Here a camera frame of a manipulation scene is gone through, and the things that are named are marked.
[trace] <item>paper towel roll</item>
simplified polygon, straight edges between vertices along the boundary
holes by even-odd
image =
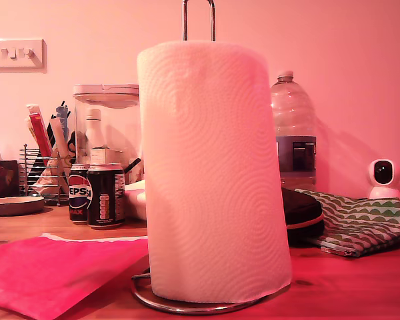
[[[244,302],[291,280],[267,64],[228,43],[138,56],[153,292]]]

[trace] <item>metal handle loop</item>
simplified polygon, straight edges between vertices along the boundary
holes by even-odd
[[[212,33],[212,41],[215,41],[215,4],[213,0],[208,0],[211,6],[211,33]],[[183,41],[188,40],[188,31],[187,31],[187,3],[188,0],[182,0],[182,20],[183,20]]]

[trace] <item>soda can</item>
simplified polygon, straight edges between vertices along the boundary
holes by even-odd
[[[69,219],[76,225],[87,224],[87,208],[92,201],[92,188],[87,179],[89,165],[74,164],[69,176]]]
[[[125,177],[118,163],[91,165],[87,178],[92,188],[88,224],[92,229],[109,229],[125,222],[123,197]]]

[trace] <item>dish rack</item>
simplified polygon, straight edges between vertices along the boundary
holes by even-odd
[[[28,149],[27,144],[24,144],[24,149],[19,150],[19,192],[22,196],[28,195],[38,195],[45,198],[45,202],[51,205],[60,206],[63,202],[68,202],[69,194],[63,192],[61,189],[64,181],[65,183],[65,174],[62,171],[61,174],[56,175],[48,175],[44,174],[44,170],[46,168],[56,169],[58,171],[58,166],[46,166],[45,162],[49,162],[51,159],[59,159],[57,157],[42,157],[39,149]],[[56,192],[39,192],[41,189],[39,186],[36,186],[37,180],[40,177],[44,178],[53,178],[54,181],[52,184],[47,184],[47,187],[50,187],[52,190],[56,190]]]

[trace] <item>black case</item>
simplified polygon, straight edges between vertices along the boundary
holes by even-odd
[[[290,243],[323,234],[323,210],[320,202],[310,195],[281,188],[283,208]]]

